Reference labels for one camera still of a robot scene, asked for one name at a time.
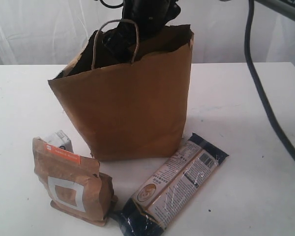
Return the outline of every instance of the brown kraft pouch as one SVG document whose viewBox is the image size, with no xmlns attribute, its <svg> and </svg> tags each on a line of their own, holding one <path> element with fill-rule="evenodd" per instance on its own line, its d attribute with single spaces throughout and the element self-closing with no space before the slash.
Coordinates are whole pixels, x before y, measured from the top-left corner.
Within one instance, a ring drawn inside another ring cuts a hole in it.
<svg viewBox="0 0 295 236">
<path fill-rule="evenodd" d="M 138 49 L 133 63 L 122 64 L 105 49 L 101 31 L 93 48 L 95 33 L 48 81 L 63 109 L 99 161 L 171 156 L 186 120 L 190 26 L 164 27 L 131 47 Z"/>
<path fill-rule="evenodd" d="M 112 178 L 99 172 L 99 162 L 33 139 L 35 174 L 44 184 L 51 206 L 98 226 L 117 201 Z"/>
</svg>

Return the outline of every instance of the circular logo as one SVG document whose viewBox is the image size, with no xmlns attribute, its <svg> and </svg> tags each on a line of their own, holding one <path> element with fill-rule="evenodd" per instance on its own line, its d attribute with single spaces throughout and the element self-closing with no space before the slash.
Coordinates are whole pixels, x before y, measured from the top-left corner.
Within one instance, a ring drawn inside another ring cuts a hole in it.
<svg viewBox="0 0 295 236">
<path fill-rule="evenodd" d="M 138 194 L 138 200 L 139 202 L 145 202 L 146 200 L 148 200 L 150 197 L 153 196 L 153 194 L 156 191 L 156 186 L 155 184 L 148 184 L 147 186 L 145 186 L 140 193 Z"/>
</svg>

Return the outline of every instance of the orange label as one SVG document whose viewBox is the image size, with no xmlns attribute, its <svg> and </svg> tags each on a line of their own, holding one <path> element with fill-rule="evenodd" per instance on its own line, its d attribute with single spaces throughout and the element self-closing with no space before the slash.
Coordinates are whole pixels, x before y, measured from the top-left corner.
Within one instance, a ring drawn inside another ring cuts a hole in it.
<svg viewBox="0 0 295 236">
<path fill-rule="evenodd" d="M 52 146 L 52 145 L 46 144 L 46 143 L 45 143 L 45 149 L 47 151 L 51 152 L 52 154 L 55 154 L 55 155 L 62 157 L 66 160 L 73 161 L 75 163 L 80 164 L 80 156 L 77 154 L 71 153 L 69 151 L 63 150 L 61 148 L 58 148 L 58 147 L 55 147 L 55 146 Z"/>
</svg>

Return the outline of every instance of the paper bag handle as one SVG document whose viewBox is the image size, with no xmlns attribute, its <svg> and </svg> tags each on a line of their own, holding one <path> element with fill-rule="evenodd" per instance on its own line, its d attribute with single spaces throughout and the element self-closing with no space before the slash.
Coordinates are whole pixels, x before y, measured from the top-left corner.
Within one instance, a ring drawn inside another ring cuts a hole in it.
<svg viewBox="0 0 295 236">
<path fill-rule="evenodd" d="M 101 33 L 102 29 L 103 29 L 105 26 L 107 26 L 107 25 L 110 24 L 110 23 L 114 23 L 114 22 L 125 22 L 125 23 L 134 24 L 134 27 L 136 28 L 137 46 L 136 46 L 136 49 L 134 50 L 133 57 L 132 57 L 132 59 L 131 59 L 131 64 L 134 63 L 134 59 L 136 58 L 137 53 L 138 53 L 138 50 L 139 50 L 139 41 L 140 41 L 140 38 L 139 38 L 139 28 L 138 28 L 137 23 L 135 23 L 135 22 L 132 21 L 132 20 L 128 20 L 128 19 L 112 20 L 112 21 L 108 21 L 108 22 L 106 22 L 105 24 L 103 24 L 103 25 L 101 26 L 101 28 L 99 28 L 99 30 L 97 31 L 97 33 L 96 33 L 96 35 L 95 35 L 94 45 L 93 45 L 92 70 L 95 69 L 96 45 L 97 45 L 97 41 L 98 41 L 99 34 Z"/>
</svg>

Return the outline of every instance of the white table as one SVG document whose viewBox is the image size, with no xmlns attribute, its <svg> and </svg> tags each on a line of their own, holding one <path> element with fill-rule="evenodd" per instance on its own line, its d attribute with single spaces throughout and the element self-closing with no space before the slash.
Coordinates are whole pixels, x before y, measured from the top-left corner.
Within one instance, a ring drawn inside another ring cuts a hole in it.
<svg viewBox="0 0 295 236">
<path fill-rule="evenodd" d="M 47 84 L 63 67 L 0 66 L 0 235 L 122 235 L 113 220 L 99 228 L 51 208 L 33 173 L 32 138 L 59 129 L 76 153 L 89 156 Z M 295 67 L 257 63 L 257 70 L 295 145 Z M 185 137 L 192 131 L 230 157 L 164 235 L 295 236 L 295 163 L 270 127 L 244 63 L 192 66 Z M 101 171 L 113 177 L 118 208 L 164 161 L 102 163 Z"/>
</svg>

